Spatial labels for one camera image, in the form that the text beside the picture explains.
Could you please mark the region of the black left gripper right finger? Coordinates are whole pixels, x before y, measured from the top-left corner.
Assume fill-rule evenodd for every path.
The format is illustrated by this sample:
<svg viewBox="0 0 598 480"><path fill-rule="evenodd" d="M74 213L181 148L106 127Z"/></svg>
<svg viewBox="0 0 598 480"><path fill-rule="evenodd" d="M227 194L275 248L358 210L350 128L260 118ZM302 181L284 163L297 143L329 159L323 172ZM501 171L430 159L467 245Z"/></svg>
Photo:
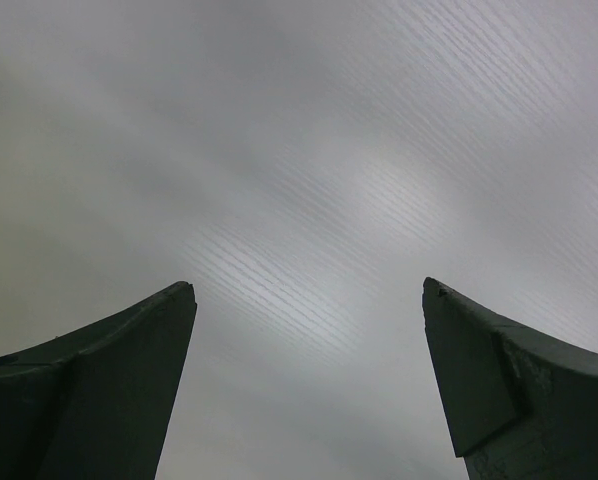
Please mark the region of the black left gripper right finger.
<svg viewBox="0 0 598 480"><path fill-rule="evenodd" d="M422 307L453 449L470 478L598 480L598 353L431 277Z"/></svg>

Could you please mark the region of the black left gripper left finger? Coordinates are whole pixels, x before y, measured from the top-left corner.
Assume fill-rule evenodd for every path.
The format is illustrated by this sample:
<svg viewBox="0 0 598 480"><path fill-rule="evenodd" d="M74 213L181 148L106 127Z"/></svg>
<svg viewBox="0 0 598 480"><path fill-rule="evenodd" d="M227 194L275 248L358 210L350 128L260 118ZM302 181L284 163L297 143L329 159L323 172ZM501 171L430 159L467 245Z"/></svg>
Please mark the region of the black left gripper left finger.
<svg viewBox="0 0 598 480"><path fill-rule="evenodd" d="M0 357L0 479L153 479L197 304L177 282Z"/></svg>

